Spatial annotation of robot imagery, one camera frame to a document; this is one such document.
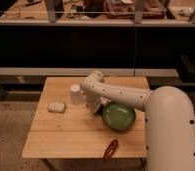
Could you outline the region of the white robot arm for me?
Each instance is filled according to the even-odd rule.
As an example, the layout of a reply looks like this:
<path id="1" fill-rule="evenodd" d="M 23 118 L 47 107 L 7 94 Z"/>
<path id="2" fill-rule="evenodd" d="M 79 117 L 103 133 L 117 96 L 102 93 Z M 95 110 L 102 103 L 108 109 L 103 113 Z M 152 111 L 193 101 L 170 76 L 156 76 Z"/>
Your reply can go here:
<path id="1" fill-rule="evenodd" d="M 148 171 L 195 171 L 195 115 L 184 91 L 107 84 L 100 71 L 90 73 L 80 87 L 92 113 L 101 97 L 144 112 Z"/>

